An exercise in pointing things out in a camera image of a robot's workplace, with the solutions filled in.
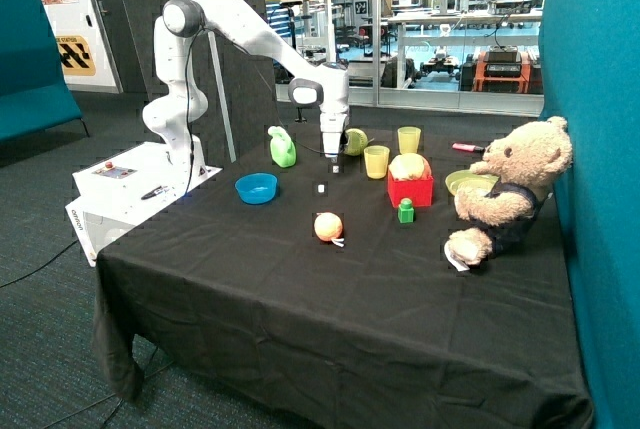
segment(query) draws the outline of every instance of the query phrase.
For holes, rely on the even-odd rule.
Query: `orange ball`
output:
[[[313,229],[321,241],[330,242],[342,234],[342,221],[332,212],[323,212],[316,217]]]

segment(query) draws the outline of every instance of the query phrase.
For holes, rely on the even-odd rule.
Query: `teddy bear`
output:
[[[521,242],[536,221],[551,186],[572,164],[567,121],[550,117],[526,123],[486,147],[474,174],[498,176],[489,193],[461,185],[454,202],[471,228],[449,236],[447,259],[459,271],[477,266]]]

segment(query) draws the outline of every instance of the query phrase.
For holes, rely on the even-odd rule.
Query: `green plate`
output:
[[[458,192],[458,187],[463,184],[489,192],[497,180],[496,176],[483,176],[464,170],[449,174],[444,183],[447,185],[449,192],[455,196],[456,192]]]

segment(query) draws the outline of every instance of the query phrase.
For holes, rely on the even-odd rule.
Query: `white tag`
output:
[[[444,245],[444,255],[447,256],[447,259],[451,263],[453,267],[455,267],[458,272],[464,272],[469,270],[469,266],[467,266],[463,261],[456,258],[452,253],[451,249],[449,249],[449,243],[447,242]]]

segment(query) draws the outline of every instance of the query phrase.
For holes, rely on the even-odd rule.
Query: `green spray bottle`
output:
[[[267,133],[271,139],[271,158],[280,167],[291,167],[296,163],[296,146],[291,137],[280,126],[271,126]]]

